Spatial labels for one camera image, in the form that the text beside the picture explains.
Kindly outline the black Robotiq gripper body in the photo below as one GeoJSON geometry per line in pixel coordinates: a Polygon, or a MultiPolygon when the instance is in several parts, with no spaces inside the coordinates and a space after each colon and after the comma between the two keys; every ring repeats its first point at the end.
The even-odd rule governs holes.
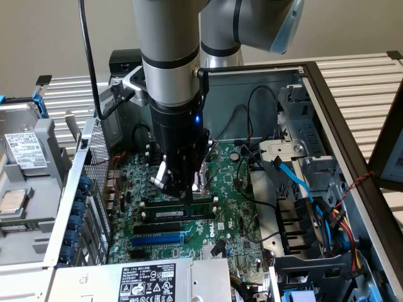
{"type": "Polygon", "coordinates": [[[192,99],[181,106],[167,107],[150,100],[157,143],[175,176],[193,176],[200,170],[210,134],[203,126],[202,104],[192,99]]]}

